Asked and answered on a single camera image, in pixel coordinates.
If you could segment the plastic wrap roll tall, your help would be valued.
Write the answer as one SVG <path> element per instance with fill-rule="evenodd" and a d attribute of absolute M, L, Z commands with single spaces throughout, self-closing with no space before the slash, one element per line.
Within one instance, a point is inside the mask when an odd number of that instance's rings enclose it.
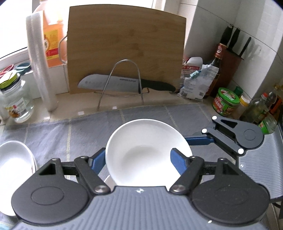
<path fill-rule="evenodd" d="M 34 79 L 47 111 L 57 108 L 57 98 L 48 71 L 44 47 L 43 12 L 37 11 L 26 18 L 28 53 Z"/>

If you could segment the yellow lid spice jar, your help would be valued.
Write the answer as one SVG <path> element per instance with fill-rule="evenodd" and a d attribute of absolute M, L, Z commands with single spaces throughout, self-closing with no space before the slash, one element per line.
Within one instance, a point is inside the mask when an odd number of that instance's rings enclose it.
<path fill-rule="evenodd" d="M 242 116 L 244 111 L 248 108 L 249 103 L 250 100 L 241 95 L 239 98 L 239 105 L 234 111 L 233 118 L 238 120 Z"/>

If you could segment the glass jar yellow lid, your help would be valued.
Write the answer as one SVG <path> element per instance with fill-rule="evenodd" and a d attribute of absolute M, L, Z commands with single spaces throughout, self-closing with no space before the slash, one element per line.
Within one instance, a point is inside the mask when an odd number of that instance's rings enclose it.
<path fill-rule="evenodd" d="M 1 106 L 14 122 L 27 121 L 34 111 L 34 101 L 26 81 L 16 70 L 11 70 L 1 77 Z"/>

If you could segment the white plastic bag package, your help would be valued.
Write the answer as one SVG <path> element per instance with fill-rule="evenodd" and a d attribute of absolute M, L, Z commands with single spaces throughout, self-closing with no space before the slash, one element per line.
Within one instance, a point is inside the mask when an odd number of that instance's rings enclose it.
<path fill-rule="evenodd" d="M 202 100 L 218 71 L 214 65 L 204 65 L 201 57 L 190 57 L 183 63 L 177 96 Z"/>

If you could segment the bamboo cutting board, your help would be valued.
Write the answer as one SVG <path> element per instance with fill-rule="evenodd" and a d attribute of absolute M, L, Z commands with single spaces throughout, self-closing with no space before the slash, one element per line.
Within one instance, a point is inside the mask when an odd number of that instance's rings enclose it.
<path fill-rule="evenodd" d="M 69 92 L 90 74 L 114 74 L 179 86 L 186 19 L 144 7 L 72 6 L 67 32 Z"/>

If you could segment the green lid sauce jar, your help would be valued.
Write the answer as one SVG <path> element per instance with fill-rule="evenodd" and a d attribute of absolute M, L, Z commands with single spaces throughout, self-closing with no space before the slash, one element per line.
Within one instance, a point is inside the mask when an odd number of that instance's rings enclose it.
<path fill-rule="evenodd" d="M 218 114 L 228 117 L 239 103 L 239 97 L 233 91 L 226 88 L 219 88 L 212 102 L 212 107 Z"/>

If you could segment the knife block with knives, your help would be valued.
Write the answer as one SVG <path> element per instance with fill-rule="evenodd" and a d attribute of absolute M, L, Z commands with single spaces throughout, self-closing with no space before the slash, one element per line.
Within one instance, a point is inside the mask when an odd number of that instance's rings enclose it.
<path fill-rule="evenodd" d="M 225 50 L 220 69 L 219 87 L 227 88 L 234 74 L 236 73 L 240 62 L 243 60 L 242 56 L 251 41 L 251 37 L 249 37 L 241 52 L 239 54 L 234 52 L 233 47 L 235 46 L 238 40 L 240 31 L 241 30 L 239 28 L 236 28 L 235 32 L 232 35 L 229 46 Z"/>

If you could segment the orange oil jug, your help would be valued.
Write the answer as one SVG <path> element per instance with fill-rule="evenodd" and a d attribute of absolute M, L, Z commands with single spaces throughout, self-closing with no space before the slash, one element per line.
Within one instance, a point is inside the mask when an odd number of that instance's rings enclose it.
<path fill-rule="evenodd" d="M 35 12 L 43 12 L 44 47 L 47 64 L 56 67 L 67 60 L 67 9 L 63 1 L 39 1 Z"/>

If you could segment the green cap glass bottle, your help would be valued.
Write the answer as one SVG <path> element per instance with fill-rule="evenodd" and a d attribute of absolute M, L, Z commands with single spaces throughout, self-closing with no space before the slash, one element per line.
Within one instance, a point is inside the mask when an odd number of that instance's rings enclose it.
<path fill-rule="evenodd" d="M 277 121 L 271 114 L 268 114 L 258 125 L 264 135 L 273 133 L 276 126 Z"/>

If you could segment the white bowl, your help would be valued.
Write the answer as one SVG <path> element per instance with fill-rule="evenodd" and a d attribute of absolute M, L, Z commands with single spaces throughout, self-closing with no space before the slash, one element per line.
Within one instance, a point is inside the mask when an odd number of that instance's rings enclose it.
<path fill-rule="evenodd" d="M 169 189 L 180 177 L 170 152 L 185 156 L 192 151 L 172 126 L 153 119 L 129 121 L 110 136 L 106 144 L 106 166 L 118 186 L 164 186 Z"/>
<path fill-rule="evenodd" d="M 31 150 L 22 142 L 1 144 L 1 213 L 15 216 L 11 206 L 13 193 L 37 170 Z"/>

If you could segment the grey checked dish mat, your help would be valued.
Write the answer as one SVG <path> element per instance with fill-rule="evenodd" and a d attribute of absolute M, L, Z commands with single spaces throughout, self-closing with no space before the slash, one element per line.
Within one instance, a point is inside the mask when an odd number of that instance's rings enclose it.
<path fill-rule="evenodd" d="M 93 155 L 106 146 L 119 126 L 131 120 L 160 120 L 188 136 L 200 132 L 216 114 L 210 102 L 134 107 L 59 121 L 9 125 L 3 130 L 1 143 L 24 143 L 41 167 L 54 157 L 68 162 L 81 155 Z"/>

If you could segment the white bowl front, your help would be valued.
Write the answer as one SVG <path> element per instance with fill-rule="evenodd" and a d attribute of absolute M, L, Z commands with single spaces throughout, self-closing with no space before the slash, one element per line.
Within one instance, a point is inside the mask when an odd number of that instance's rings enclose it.
<path fill-rule="evenodd" d="M 1 144 L 1 213 L 15 216 L 11 206 L 13 193 L 37 170 L 31 150 L 22 142 Z"/>

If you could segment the clear oil bottle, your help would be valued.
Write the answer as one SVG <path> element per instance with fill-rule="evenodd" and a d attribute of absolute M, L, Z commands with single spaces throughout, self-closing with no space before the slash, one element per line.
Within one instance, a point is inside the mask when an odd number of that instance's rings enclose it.
<path fill-rule="evenodd" d="M 268 94 L 263 93 L 260 98 L 253 99 L 244 113 L 240 116 L 240 121 L 254 123 L 259 115 L 264 111 L 266 107 L 266 100 Z"/>

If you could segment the dark soy sauce bottle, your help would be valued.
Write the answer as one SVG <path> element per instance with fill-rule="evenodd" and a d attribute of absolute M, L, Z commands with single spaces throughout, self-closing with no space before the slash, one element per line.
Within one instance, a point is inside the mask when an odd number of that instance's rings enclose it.
<path fill-rule="evenodd" d="M 217 50 L 216 53 L 214 54 L 214 60 L 211 62 L 210 65 L 215 66 L 218 68 L 218 72 L 216 74 L 216 76 L 214 77 L 214 80 L 212 81 L 211 85 L 209 86 L 208 91 L 205 94 L 205 97 L 208 97 L 210 95 L 210 93 L 212 92 L 215 84 L 217 83 L 217 80 L 220 76 L 220 65 L 221 65 L 221 61 L 224 55 L 224 52 L 227 48 L 227 44 L 230 41 L 231 35 L 232 35 L 232 31 L 233 31 L 234 26 L 232 24 L 229 24 L 229 26 L 226 27 L 220 42 L 217 46 Z"/>

